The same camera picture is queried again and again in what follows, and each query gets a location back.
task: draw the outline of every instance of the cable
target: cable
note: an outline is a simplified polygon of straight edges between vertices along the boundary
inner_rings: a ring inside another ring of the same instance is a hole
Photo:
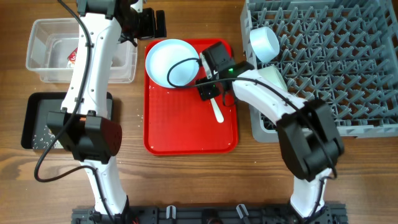
[[[52,177],[52,178],[48,178],[48,179],[41,179],[39,177],[39,169],[40,169],[40,166],[42,165],[43,160],[45,159],[46,155],[50,152],[51,148],[58,141],[58,139],[60,139],[60,137],[68,130],[68,128],[71,126],[71,124],[72,124],[72,122],[73,122],[73,120],[74,120],[74,118],[75,118],[75,116],[77,114],[77,111],[78,111],[78,109],[80,107],[81,99],[83,97],[83,92],[84,92],[84,89],[85,89],[87,76],[88,76],[88,69],[90,67],[90,61],[91,61],[91,48],[92,48],[92,46],[91,46],[90,34],[88,33],[87,27],[84,25],[83,21],[81,21],[81,19],[62,0],[58,0],[58,2],[77,20],[77,22],[79,23],[80,27],[83,29],[83,32],[85,33],[85,36],[86,36],[87,58],[86,58],[86,65],[85,65],[85,69],[84,69],[84,72],[83,72],[83,78],[82,78],[80,89],[79,89],[79,92],[78,92],[75,108],[73,109],[72,114],[68,118],[68,121],[62,127],[60,132],[55,136],[55,138],[49,144],[49,146],[47,146],[46,150],[43,152],[43,154],[40,156],[39,160],[37,161],[36,167],[35,167],[35,170],[34,170],[34,177],[35,177],[35,179],[37,181],[39,181],[41,183],[47,183],[47,182],[52,182],[52,181],[55,181],[55,180],[59,180],[62,177],[65,177],[65,176],[67,176],[67,175],[69,175],[69,174],[71,174],[71,173],[73,173],[75,171],[78,171],[80,169],[90,169],[91,171],[93,171],[93,175],[95,177],[95,181],[96,181],[96,184],[97,184],[98,192],[99,192],[99,195],[101,197],[103,206],[104,206],[104,208],[106,210],[106,213],[108,214],[108,217],[111,220],[111,223],[114,223],[114,220],[113,220],[113,218],[111,216],[109,208],[106,205],[105,197],[103,195],[103,191],[102,191],[102,188],[101,188],[101,184],[100,184],[100,180],[98,178],[97,171],[96,171],[96,169],[94,167],[92,167],[92,166],[79,166],[79,167],[76,167],[76,168],[74,168],[74,169],[72,169],[70,171],[67,171],[67,172],[63,173],[63,174],[60,174],[60,175],[58,175],[56,177]]]
[[[331,160],[330,156],[327,154],[326,152],[326,146],[323,143],[323,141],[321,140],[321,137],[319,136],[319,134],[315,131],[315,128],[313,127],[313,125],[311,124],[311,122],[308,120],[308,118],[306,116],[304,116],[304,114],[300,111],[300,109],[298,109],[292,102],[290,102],[289,99],[287,99],[286,97],[282,96],[278,91],[276,91],[275,89],[273,89],[272,87],[270,87],[269,85],[260,82],[259,80],[255,80],[252,78],[241,78],[241,77],[237,77],[237,78],[224,78],[222,80],[212,80],[212,81],[208,81],[206,83],[199,83],[199,84],[195,84],[195,85],[189,85],[189,86],[178,86],[178,85],[174,85],[173,83],[170,82],[170,73],[171,71],[177,67],[178,65],[190,61],[190,60],[196,60],[199,64],[201,63],[199,58],[187,58],[184,59],[180,62],[177,62],[175,65],[171,66],[171,68],[169,69],[169,71],[167,72],[167,81],[168,83],[175,88],[197,88],[199,86],[204,86],[204,85],[214,85],[215,83],[219,83],[219,82],[226,82],[226,81],[236,81],[236,80],[242,80],[242,81],[249,81],[249,82],[254,82],[257,85],[261,85],[265,88],[267,88],[268,90],[270,90],[271,92],[275,93],[275,95],[277,95],[280,99],[282,99],[286,104],[288,104],[289,106],[291,106],[298,114],[299,117],[301,117],[301,119],[303,119],[304,123],[308,126],[309,129],[312,130],[313,135],[315,136],[315,138],[317,139],[317,141],[320,144],[320,147],[326,157],[326,160],[328,162],[328,167],[330,167],[332,169],[332,173],[333,173],[333,177],[329,177],[329,176],[325,176],[325,177],[321,177],[320,178],[320,191],[318,193],[318,197],[317,197],[317,202],[315,203],[315,206],[313,208],[313,211],[310,215],[310,220],[313,218],[313,216],[316,214],[317,212],[317,208],[320,205],[320,200],[322,197],[322,191],[323,191],[323,186],[325,184],[325,179],[330,179],[330,180],[335,180],[337,179],[337,170],[336,167],[333,163],[333,161]]]

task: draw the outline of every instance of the red tray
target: red tray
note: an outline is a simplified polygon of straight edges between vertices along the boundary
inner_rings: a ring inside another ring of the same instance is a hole
[[[145,51],[161,40],[151,42]],[[222,42],[231,55],[231,47],[222,39],[188,39],[198,54],[207,47]],[[205,77],[199,69],[195,79]],[[196,88],[176,90],[154,83],[145,70],[144,145],[156,156],[182,154],[214,154],[232,151],[238,143],[236,107],[223,106],[222,96],[215,98],[224,116],[218,123],[210,100],[202,101]],[[227,95],[226,101],[233,102]]]

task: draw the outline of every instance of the dish rack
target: dish rack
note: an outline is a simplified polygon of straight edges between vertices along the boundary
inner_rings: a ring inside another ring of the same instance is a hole
[[[250,44],[250,31],[260,27],[270,27],[280,43],[269,63]],[[241,31],[247,61],[277,67],[290,93],[325,100],[342,136],[398,136],[398,23],[391,0],[245,0]],[[254,138],[278,141],[275,126],[250,110]]]

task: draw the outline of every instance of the wood grain surface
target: wood grain surface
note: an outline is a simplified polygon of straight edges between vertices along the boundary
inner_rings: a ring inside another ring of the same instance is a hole
[[[76,9],[75,1],[68,5]],[[150,0],[163,9],[168,38],[223,38],[236,61],[244,60],[239,16],[243,0]],[[53,0],[3,0],[0,3],[0,223],[69,223],[73,208],[94,204],[83,171],[41,184],[33,170],[40,154],[20,145],[28,97],[38,91],[66,91],[46,84],[25,68],[28,38],[36,19],[70,17]],[[248,106],[238,105],[239,144],[223,155],[155,157],[142,142],[144,49],[139,42],[133,83],[109,85],[123,128],[118,167],[131,205],[179,206],[286,203],[293,175],[278,144],[256,142]],[[338,180],[325,199],[347,204],[350,223],[397,223],[398,138],[345,139]],[[50,177],[78,165],[67,153],[47,156],[40,175]]]

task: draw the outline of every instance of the clear plastic bin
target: clear plastic bin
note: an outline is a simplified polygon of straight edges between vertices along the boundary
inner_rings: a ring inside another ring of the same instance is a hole
[[[45,83],[68,83],[73,69],[69,55],[78,46],[79,25],[73,18],[39,19],[33,23],[26,68]],[[112,60],[110,83],[131,83],[136,74],[137,48],[130,42],[118,45]]]

